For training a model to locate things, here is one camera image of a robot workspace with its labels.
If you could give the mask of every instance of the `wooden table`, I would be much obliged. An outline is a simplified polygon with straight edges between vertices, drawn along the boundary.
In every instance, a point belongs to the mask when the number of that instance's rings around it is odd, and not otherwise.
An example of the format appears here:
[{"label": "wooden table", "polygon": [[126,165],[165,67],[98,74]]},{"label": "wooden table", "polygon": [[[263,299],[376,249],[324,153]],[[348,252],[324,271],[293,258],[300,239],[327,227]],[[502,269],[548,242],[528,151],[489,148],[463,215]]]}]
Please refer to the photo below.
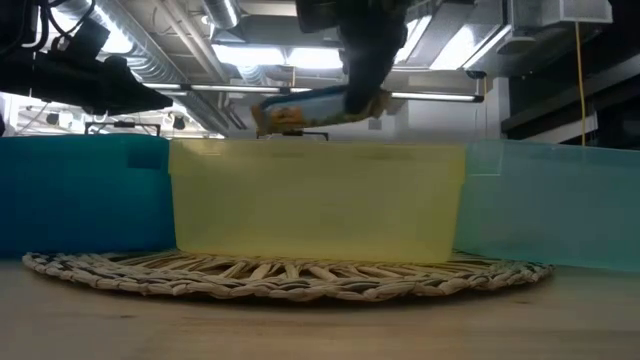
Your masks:
[{"label": "wooden table", "polygon": [[0,263],[0,359],[640,359],[640,275],[390,304],[178,301]]}]

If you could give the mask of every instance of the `wicker mat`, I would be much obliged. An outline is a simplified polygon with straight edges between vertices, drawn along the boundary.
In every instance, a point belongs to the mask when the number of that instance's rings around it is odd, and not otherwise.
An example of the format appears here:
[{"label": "wicker mat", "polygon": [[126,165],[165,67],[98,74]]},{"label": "wicker mat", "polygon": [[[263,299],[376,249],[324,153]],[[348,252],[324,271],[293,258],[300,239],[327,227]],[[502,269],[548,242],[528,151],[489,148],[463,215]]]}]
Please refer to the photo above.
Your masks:
[{"label": "wicker mat", "polygon": [[463,289],[497,290],[535,283],[553,271],[550,265],[463,253],[455,253],[447,263],[433,265],[240,258],[179,251],[152,255],[30,253],[22,260],[39,273],[101,290],[291,301],[325,296],[355,301],[445,296]]}]

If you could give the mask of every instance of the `woven placemat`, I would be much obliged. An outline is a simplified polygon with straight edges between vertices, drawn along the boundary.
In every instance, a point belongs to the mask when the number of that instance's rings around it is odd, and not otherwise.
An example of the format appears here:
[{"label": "woven placemat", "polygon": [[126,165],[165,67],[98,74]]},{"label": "woven placemat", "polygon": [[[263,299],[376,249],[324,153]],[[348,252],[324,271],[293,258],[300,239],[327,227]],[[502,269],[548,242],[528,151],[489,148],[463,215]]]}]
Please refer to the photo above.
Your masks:
[{"label": "woven placemat", "polygon": [[180,251],[152,255],[30,253],[22,260],[39,273],[101,290],[292,301],[445,296],[464,289],[497,290],[535,283],[553,271],[550,265],[458,252],[449,262],[432,265],[244,258]]}]

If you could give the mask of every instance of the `yellow plastic bin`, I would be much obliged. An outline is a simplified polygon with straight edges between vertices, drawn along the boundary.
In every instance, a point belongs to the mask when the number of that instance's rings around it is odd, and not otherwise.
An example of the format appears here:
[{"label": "yellow plastic bin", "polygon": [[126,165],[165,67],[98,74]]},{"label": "yellow plastic bin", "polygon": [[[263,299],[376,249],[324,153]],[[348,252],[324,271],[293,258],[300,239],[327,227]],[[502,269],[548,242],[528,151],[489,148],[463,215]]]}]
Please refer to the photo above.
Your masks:
[{"label": "yellow plastic bin", "polygon": [[443,262],[464,157],[462,146],[173,140],[177,245],[218,255]]}]

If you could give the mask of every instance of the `robotic arm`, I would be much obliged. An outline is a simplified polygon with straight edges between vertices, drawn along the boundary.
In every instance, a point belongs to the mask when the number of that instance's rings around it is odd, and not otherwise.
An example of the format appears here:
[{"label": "robotic arm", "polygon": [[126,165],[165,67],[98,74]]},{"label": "robotic arm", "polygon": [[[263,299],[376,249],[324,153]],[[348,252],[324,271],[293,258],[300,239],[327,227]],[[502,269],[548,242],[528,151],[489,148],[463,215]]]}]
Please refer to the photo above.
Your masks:
[{"label": "robotic arm", "polygon": [[332,27],[344,44],[343,71],[349,75],[348,114],[360,113],[378,93],[407,39],[409,0],[296,0],[303,32]]}]

